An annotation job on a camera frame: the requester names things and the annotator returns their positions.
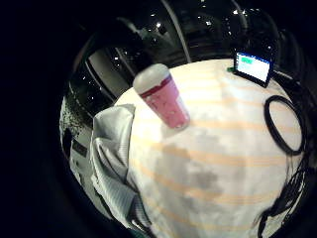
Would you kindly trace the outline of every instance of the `screen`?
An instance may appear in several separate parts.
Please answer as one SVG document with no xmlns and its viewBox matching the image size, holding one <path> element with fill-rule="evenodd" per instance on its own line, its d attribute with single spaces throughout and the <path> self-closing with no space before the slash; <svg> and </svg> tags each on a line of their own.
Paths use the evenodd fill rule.
<svg viewBox="0 0 317 238">
<path fill-rule="evenodd" d="M 267 79 L 269 61 L 251 55 L 237 53 L 236 70 L 253 76 L 263 82 Z"/>
</svg>

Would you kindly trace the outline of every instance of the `pink cup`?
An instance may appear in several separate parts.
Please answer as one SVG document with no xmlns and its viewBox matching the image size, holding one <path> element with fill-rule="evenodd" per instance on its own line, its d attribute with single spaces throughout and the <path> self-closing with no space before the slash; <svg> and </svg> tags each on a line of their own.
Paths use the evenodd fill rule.
<svg viewBox="0 0 317 238">
<path fill-rule="evenodd" d="M 164 64 L 157 63 L 140 72 L 133 86 L 169 128 L 184 128 L 189 124 L 189 114 Z"/>
</svg>

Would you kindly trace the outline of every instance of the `black background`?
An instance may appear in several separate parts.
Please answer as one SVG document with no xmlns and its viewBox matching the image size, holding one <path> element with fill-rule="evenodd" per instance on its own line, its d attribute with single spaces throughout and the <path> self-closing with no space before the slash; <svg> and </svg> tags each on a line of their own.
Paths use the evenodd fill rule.
<svg viewBox="0 0 317 238">
<path fill-rule="evenodd" d="M 265 9 L 280 28 L 295 35 L 317 65 L 313 1 L 239 3 Z M 91 204 L 84 206 L 79 185 L 69 182 L 71 174 L 60 159 L 57 119 L 72 61 L 95 22 L 138 1 L 1 4 L 1 236 L 125 237 L 119 225 L 105 222 Z M 87 34 L 79 33 L 72 16 L 90 19 Z M 307 215 L 281 237 L 316 236 L 315 207 L 307 204 Z"/>
</svg>

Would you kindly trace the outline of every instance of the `tablecloth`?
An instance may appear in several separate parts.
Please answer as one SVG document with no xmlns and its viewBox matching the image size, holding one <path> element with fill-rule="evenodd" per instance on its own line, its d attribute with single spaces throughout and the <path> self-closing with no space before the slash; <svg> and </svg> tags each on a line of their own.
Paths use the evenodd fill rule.
<svg viewBox="0 0 317 238">
<path fill-rule="evenodd" d="M 159 238 L 257 237 L 259 217 L 272 206 L 301 156 L 287 157 L 264 121 L 264 102 L 287 95 L 233 75 L 232 59 L 172 68 L 190 114 L 184 130 L 167 128 L 133 88 L 116 105 L 134 104 L 129 177 L 137 187 L 151 229 Z M 300 144 L 295 115 L 272 103 L 273 121 L 286 142 Z M 284 214 L 269 219 L 268 237 Z"/>
</svg>

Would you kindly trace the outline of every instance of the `white cloth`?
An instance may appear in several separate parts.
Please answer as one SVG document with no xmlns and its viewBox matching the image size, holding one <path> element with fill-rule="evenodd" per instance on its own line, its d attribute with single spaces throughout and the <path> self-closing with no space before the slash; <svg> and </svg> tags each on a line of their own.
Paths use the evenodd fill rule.
<svg viewBox="0 0 317 238">
<path fill-rule="evenodd" d="M 119 222 L 127 228 L 143 231 L 150 221 L 128 176 L 134 110 L 133 105 L 115 106 L 94 117 L 90 143 L 91 180 Z"/>
<path fill-rule="evenodd" d="M 264 121 L 265 100 L 287 95 L 273 80 L 262 88 L 227 72 L 232 65 L 213 59 L 170 70 L 191 118 L 182 131 L 168 129 L 133 88 L 116 103 L 136 106 L 128 174 L 158 238 L 257 237 L 257 218 L 279 196 L 287 165 L 298 164 Z M 282 104 L 270 108 L 283 138 L 298 147 L 296 117 Z M 268 219 L 264 237 L 283 215 Z"/>
</svg>

